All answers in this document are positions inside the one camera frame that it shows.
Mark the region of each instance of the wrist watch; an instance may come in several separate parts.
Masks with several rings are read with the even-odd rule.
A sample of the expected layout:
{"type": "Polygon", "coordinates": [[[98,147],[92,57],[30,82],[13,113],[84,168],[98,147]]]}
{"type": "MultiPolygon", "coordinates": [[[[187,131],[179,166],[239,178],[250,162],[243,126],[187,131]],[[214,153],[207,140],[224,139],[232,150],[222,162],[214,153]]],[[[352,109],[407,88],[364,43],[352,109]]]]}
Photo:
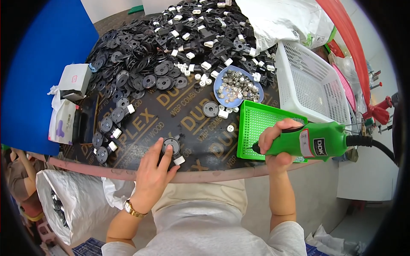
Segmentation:
{"type": "Polygon", "coordinates": [[[139,213],[136,210],[134,210],[129,199],[124,202],[124,209],[127,213],[131,214],[132,216],[138,217],[138,218],[143,218],[145,217],[145,215],[148,214],[148,213],[145,213],[145,214],[139,213]]]}

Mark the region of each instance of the watch strap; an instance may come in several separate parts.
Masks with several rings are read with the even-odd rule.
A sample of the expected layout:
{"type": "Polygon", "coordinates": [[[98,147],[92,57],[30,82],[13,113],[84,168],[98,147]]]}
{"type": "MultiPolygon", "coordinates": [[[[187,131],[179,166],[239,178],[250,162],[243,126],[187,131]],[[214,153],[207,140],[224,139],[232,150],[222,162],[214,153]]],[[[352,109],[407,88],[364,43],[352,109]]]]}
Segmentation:
{"type": "Polygon", "coordinates": [[[127,200],[127,202],[130,204],[130,208],[131,211],[129,212],[129,214],[131,214],[132,216],[138,217],[138,218],[143,218],[145,217],[145,215],[147,215],[148,213],[139,213],[136,210],[134,210],[134,208],[132,207],[132,203],[130,202],[130,200],[127,200]]]}

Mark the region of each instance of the blue bowl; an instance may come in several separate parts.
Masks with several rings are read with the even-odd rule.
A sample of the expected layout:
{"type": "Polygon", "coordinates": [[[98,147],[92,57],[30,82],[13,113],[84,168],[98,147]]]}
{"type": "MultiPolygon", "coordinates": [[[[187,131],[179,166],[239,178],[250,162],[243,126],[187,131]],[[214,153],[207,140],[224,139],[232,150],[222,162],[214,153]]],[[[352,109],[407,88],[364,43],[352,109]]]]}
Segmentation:
{"type": "Polygon", "coordinates": [[[219,89],[220,86],[222,86],[222,83],[223,83],[223,81],[222,81],[223,75],[225,74],[225,72],[228,71],[228,69],[230,69],[230,70],[232,70],[232,71],[237,71],[237,72],[240,71],[240,72],[242,72],[242,74],[244,74],[244,75],[246,75],[247,77],[249,77],[249,80],[251,80],[252,83],[253,83],[254,85],[256,85],[256,87],[259,88],[259,95],[260,95],[260,97],[259,97],[258,103],[261,103],[261,102],[263,101],[263,89],[262,89],[262,86],[260,85],[260,83],[259,83],[259,82],[255,82],[255,81],[253,80],[253,76],[252,76],[251,74],[249,74],[248,72],[246,72],[245,70],[243,70],[243,69],[241,69],[241,68],[239,68],[239,67],[235,67],[235,66],[228,66],[228,67],[224,68],[221,72],[219,72],[219,75],[216,77],[215,82],[214,82],[214,94],[215,94],[215,98],[218,100],[218,102],[219,102],[222,106],[225,106],[225,107],[227,107],[227,108],[234,108],[234,107],[239,106],[239,105],[244,101],[243,99],[235,99],[233,102],[225,103],[226,98],[220,99],[220,98],[218,97],[218,89],[219,89]]]}

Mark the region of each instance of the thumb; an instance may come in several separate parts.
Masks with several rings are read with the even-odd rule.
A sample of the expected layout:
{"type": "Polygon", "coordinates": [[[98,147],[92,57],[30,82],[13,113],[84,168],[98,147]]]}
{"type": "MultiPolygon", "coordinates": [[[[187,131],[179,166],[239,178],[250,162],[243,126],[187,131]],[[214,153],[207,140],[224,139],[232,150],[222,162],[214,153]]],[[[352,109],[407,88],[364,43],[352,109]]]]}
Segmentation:
{"type": "Polygon", "coordinates": [[[167,172],[167,174],[166,174],[166,183],[167,184],[175,177],[175,174],[177,174],[177,170],[180,167],[181,167],[180,165],[173,166],[173,167],[171,167],[169,172],[167,172]]]}
{"type": "Polygon", "coordinates": [[[294,157],[286,152],[282,152],[277,156],[266,156],[265,161],[270,173],[286,172],[294,161],[294,157]]]}

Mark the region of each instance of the power cord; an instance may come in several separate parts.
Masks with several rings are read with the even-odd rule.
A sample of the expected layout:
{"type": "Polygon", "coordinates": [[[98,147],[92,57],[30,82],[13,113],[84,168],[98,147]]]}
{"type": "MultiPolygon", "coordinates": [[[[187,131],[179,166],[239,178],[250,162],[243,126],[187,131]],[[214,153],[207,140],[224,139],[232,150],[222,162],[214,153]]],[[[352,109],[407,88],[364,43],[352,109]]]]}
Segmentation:
{"type": "Polygon", "coordinates": [[[346,146],[375,146],[376,148],[383,151],[394,162],[394,153],[391,150],[389,150],[386,146],[384,146],[382,143],[378,142],[377,140],[374,140],[372,137],[361,135],[349,135],[346,137],[346,146]]]}

